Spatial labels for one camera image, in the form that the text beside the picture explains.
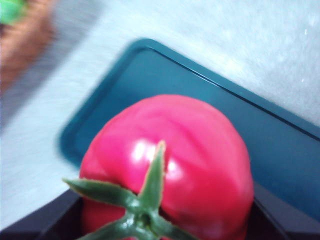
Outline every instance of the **plastic tray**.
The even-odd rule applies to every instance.
[[[254,180],[320,220],[320,128],[151,39],[124,52],[64,129],[62,152],[80,165],[109,119],[158,94],[194,97],[222,111],[248,147]]]

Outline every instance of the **tomato calyx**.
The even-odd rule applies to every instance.
[[[78,194],[97,202],[125,208],[125,215],[79,240],[118,240],[135,237],[139,240],[197,240],[159,215],[164,188],[164,153],[166,144],[160,141],[147,171],[141,192],[136,195],[119,185],[88,179],[63,179]]]

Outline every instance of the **white table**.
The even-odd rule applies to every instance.
[[[64,192],[62,177],[77,176],[59,134],[137,38],[155,39],[320,126],[320,1],[61,0],[54,22],[56,40],[1,98],[1,228]],[[320,230],[303,217],[305,225],[282,223]]]

